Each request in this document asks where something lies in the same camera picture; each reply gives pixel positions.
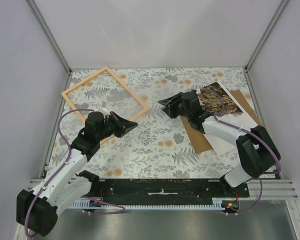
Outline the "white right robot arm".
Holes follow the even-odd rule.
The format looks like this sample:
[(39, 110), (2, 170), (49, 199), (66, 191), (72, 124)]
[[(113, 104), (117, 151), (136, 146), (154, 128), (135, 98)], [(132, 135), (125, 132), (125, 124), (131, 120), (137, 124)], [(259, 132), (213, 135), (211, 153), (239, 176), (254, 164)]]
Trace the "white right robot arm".
[(277, 166), (277, 170), (272, 174), (280, 173), (281, 156), (267, 130), (261, 125), (245, 129), (222, 120), (226, 113), (222, 100), (220, 112), (204, 110), (195, 90), (179, 92), (172, 97), (159, 100), (158, 103), (162, 105), (162, 111), (169, 118), (182, 116), (187, 119), (193, 130), (220, 138), (237, 148), (239, 165), (221, 177), (219, 191), (223, 196), (232, 196), (239, 185), (259, 178), (274, 165)]

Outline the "light wooden picture frame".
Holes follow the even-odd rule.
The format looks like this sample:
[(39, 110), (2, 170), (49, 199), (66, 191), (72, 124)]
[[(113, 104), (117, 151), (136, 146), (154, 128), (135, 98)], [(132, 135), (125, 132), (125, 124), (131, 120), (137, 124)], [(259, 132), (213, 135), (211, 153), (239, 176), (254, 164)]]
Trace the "light wooden picture frame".
[(124, 119), (136, 122), (150, 109), (138, 88), (141, 80), (131, 72), (115, 71), (108, 66), (81, 73), (77, 83), (61, 93), (72, 109), (113, 111)]

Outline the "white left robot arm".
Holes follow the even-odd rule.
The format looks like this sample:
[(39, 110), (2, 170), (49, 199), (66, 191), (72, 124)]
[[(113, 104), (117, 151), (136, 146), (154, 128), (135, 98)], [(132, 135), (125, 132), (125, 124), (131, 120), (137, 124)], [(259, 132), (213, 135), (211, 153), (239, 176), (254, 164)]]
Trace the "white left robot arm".
[(16, 221), (27, 238), (46, 236), (59, 216), (77, 199), (100, 192), (100, 178), (82, 170), (101, 142), (110, 136), (121, 138), (138, 126), (113, 111), (88, 111), (84, 127), (68, 143), (67, 156), (32, 190), (23, 189), (16, 197)]

